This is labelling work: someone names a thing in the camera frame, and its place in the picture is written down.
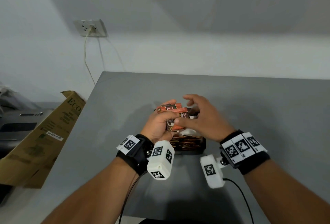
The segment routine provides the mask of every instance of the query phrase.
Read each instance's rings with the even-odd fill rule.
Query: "outlet cover plate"
[[[100,19],[98,19],[98,20],[74,20],[73,24],[76,26],[76,29],[81,36],[86,36],[91,26],[96,28],[96,32],[89,34],[89,37],[106,37],[107,36],[105,26]]]

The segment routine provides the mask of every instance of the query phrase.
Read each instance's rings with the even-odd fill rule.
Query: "hand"
[[[219,114],[217,109],[203,96],[197,94],[186,94],[184,99],[189,100],[187,106],[196,104],[192,110],[199,111],[197,119],[177,118],[175,124],[187,127],[199,132],[202,136],[222,141],[235,129]]]
[[[176,100],[169,100],[164,102],[164,104],[175,104]],[[172,137],[176,134],[176,132],[165,132],[166,129],[166,121],[170,119],[175,119],[179,117],[180,114],[174,113],[171,111],[164,113],[157,113],[155,110],[149,117],[146,125],[143,127],[140,134],[143,134],[149,140],[151,140],[154,144],[159,140],[171,140]]]

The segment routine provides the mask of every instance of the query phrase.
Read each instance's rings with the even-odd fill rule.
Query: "gray table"
[[[287,172],[330,202],[330,81],[103,72],[31,207],[46,216],[56,205],[115,157],[116,146],[137,134],[162,101],[198,93],[207,97],[237,128],[250,131]],[[205,155],[219,155],[208,142]],[[250,223],[238,189],[227,182],[210,189],[200,156],[176,155],[171,177],[141,178],[126,205],[129,216],[191,218],[211,223]],[[239,171],[237,182],[255,223],[268,223]]]

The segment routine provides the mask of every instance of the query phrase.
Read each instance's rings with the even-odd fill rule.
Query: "left forearm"
[[[115,223],[137,173],[116,157],[97,176],[81,186],[44,221],[50,223]]]

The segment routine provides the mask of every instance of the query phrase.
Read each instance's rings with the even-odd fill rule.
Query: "white wall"
[[[330,79],[328,0],[0,0],[0,82],[33,102],[93,89],[101,72]]]

